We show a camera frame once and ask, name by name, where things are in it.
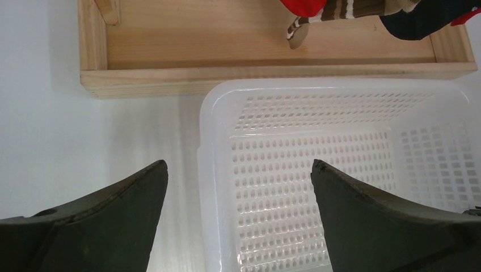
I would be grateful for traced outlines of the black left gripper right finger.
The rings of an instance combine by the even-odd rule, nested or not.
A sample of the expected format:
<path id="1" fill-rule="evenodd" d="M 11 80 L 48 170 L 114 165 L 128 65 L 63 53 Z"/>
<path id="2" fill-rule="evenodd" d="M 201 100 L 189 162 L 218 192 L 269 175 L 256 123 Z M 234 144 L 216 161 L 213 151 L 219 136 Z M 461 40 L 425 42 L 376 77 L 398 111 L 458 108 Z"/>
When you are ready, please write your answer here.
<path id="1" fill-rule="evenodd" d="M 334 271 L 479 271 L 480 215 L 398 197 L 322 160 L 311 172 Z"/>

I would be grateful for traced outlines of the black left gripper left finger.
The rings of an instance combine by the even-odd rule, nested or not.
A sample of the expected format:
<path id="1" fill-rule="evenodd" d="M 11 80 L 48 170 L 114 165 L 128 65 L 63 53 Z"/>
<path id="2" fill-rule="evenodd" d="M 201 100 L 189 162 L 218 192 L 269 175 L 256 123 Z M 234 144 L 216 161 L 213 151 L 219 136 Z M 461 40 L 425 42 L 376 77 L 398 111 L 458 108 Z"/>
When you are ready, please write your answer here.
<path id="1" fill-rule="evenodd" d="M 1 220 L 2 271 L 146 271 L 168 185 L 159 160 L 33 216 Z"/>

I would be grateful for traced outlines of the white perforated plastic basket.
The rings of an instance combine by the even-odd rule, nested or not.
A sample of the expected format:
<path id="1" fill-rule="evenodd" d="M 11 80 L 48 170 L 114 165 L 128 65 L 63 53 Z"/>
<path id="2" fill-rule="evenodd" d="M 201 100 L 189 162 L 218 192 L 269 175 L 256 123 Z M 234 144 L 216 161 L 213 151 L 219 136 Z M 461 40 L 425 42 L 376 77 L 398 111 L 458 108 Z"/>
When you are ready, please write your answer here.
<path id="1" fill-rule="evenodd" d="M 206 271 L 331 271 L 315 160 L 421 205 L 477 208 L 480 95 L 449 80 L 217 85 L 197 151 Z"/>

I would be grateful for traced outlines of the navy sock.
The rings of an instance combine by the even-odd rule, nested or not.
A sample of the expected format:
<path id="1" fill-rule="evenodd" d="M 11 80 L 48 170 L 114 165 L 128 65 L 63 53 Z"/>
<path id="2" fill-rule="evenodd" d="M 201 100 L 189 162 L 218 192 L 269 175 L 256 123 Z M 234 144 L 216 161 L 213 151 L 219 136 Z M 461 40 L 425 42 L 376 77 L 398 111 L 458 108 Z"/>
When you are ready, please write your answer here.
<path id="1" fill-rule="evenodd" d="M 423 0 L 411 11 L 381 16 L 380 20 L 394 37 L 421 40 L 445 26 L 464 25 L 480 13 L 480 0 Z"/>

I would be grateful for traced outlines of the brown striped sock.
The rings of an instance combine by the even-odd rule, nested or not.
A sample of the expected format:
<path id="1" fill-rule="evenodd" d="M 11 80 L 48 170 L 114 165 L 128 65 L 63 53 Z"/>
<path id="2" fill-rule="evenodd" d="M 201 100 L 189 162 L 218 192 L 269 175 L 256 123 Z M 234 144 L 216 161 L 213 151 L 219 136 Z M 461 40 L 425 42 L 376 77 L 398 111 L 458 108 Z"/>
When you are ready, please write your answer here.
<path id="1" fill-rule="evenodd" d="M 309 25 L 338 19 L 357 19 L 365 16 L 392 15 L 400 11 L 411 12 L 419 1 L 327 1 L 313 16 L 297 16 L 286 32 L 291 49 L 303 43 Z"/>

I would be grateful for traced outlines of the red sock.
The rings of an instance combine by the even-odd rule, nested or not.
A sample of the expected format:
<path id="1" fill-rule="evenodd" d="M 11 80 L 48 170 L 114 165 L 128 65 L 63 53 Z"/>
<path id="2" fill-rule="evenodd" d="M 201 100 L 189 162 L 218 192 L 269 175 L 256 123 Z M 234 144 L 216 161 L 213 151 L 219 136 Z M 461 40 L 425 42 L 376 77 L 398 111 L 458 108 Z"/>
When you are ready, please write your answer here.
<path id="1" fill-rule="evenodd" d="M 294 15 L 313 17 L 324 8 L 327 0 L 280 0 L 280 2 Z"/>

